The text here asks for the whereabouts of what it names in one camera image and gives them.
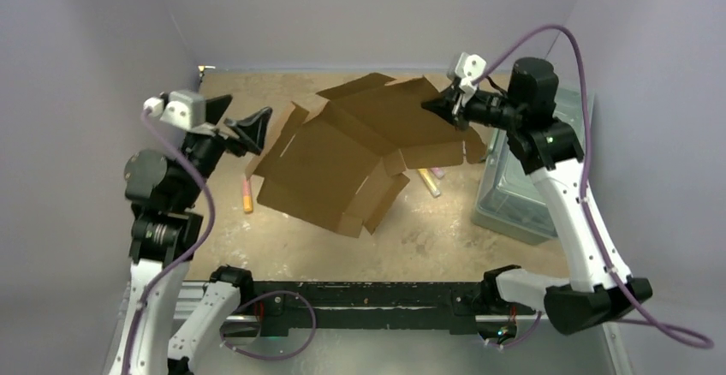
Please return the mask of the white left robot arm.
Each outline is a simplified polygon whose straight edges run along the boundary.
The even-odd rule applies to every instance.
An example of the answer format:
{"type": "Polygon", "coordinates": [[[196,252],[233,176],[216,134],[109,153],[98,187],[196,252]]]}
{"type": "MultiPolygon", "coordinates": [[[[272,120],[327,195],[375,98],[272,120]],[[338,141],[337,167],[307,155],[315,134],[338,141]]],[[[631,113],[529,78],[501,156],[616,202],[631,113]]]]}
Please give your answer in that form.
{"type": "Polygon", "coordinates": [[[207,182],[224,154],[259,155],[265,146],[272,108],[231,119],[225,111],[232,99],[229,94],[206,98],[179,90],[143,103],[140,118],[148,129],[163,122],[180,129],[184,139],[180,146],[167,144],[163,152],[135,153],[123,171],[134,220],[128,307],[110,364],[112,374],[191,374],[224,320],[254,306],[250,271],[221,266],[196,307],[175,325],[193,255],[216,221],[214,212],[202,216],[193,211],[194,205],[199,197],[211,200],[207,182]]]}

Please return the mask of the brown cardboard box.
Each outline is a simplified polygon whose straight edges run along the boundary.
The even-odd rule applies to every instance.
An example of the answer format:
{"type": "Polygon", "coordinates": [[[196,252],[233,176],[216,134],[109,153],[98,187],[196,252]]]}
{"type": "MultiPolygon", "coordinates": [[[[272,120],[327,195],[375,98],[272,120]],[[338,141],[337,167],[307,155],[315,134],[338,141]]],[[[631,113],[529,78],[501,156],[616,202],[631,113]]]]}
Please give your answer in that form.
{"type": "Polygon", "coordinates": [[[260,205],[339,235],[373,232],[408,185],[407,170],[475,164],[486,143],[423,108],[426,78],[364,75],[320,92],[316,110],[291,103],[270,125],[248,176],[260,205]]]}

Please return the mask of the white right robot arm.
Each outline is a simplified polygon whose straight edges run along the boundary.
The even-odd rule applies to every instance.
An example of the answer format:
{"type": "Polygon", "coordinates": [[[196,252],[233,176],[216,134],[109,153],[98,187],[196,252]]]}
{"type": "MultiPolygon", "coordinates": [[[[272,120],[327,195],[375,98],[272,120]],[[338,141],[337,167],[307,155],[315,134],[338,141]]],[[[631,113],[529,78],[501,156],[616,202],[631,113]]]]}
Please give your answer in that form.
{"type": "Polygon", "coordinates": [[[568,279],[535,274],[518,265],[487,271],[479,298],[494,313],[512,303],[545,313],[554,328],[572,335],[619,319],[633,301],[652,297],[648,279],[633,277],[586,199],[585,153],[573,127],[556,116],[559,78],[551,63],[524,57],[515,62],[504,92],[479,87],[485,60],[461,53],[449,70],[450,85],[422,108],[460,130],[471,123],[502,130],[510,152],[544,198],[565,253],[568,279]]]}

